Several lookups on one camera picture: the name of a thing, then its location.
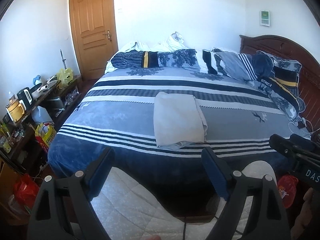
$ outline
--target wooden headboard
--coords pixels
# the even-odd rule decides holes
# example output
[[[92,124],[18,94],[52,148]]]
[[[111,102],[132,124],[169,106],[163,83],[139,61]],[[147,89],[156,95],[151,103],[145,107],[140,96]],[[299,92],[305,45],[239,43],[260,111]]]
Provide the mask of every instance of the wooden headboard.
[[[309,120],[313,129],[320,127],[320,64],[302,46],[287,38],[275,35],[241,37],[241,53],[255,54],[262,50],[272,55],[295,59],[302,64],[299,77],[299,97],[306,104],[306,110],[300,116]]]

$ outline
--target black kettle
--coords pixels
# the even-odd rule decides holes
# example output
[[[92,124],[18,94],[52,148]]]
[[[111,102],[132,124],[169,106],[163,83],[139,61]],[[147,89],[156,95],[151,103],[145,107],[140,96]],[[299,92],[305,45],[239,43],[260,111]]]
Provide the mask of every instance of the black kettle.
[[[21,89],[17,93],[18,100],[23,104],[26,111],[32,108],[33,97],[28,87]]]

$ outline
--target blue striped bedspread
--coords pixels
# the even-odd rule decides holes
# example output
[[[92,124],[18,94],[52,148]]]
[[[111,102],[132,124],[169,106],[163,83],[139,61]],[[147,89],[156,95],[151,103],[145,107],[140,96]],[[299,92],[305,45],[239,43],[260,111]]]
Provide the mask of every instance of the blue striped bedspread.
[[[160,91],[195,96],[208,123],[204,144],[178,151],[156,147],[153,103]],[[291,135],[287,118],[266,95],[241,81],[179,68],[126,68],[97,81],[57,133],[48,160],[59,177],[70,176],[111,146],[114,165],[140,183],[191,185],[207,179],[200,158],[206,146],[233,169],[255,160],[274,169],[285,165],[286,159],[269,147],[274,133]]]

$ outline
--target folded towel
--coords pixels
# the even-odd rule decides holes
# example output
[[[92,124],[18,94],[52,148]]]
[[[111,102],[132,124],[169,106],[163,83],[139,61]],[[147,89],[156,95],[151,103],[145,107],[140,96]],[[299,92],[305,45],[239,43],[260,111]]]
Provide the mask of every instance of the folded towel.
[[[176,151],[204,142],[207,122],[193,95],[160,92],[155,98],[153,125],[157,147]]]

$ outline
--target bolt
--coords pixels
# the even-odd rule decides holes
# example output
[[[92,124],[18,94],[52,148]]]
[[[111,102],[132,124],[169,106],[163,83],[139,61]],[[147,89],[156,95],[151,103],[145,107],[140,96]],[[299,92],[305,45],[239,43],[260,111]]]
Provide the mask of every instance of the bolt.
[[[267,174],[265,178],[266,178],[267,181],[272,181],[273,180],[273,178],[269,174]]]
[[[236,177],[240,177],[241,176],[241,172],[240,171],[234,171],[233,175]]]
[[[52,177],[51,177],[50,175],[48,175],[48,176],[46,176],[46,177],[44,178],[44,181],[48,182],[48,181],[50,181],[51,179],[52,179]]]
[[[77,171],[75,175],[76,175],[76,177],[78,177],[78,178],[79,178],[79,177],[82,177],[82,176],[83,176],[83,171]]]

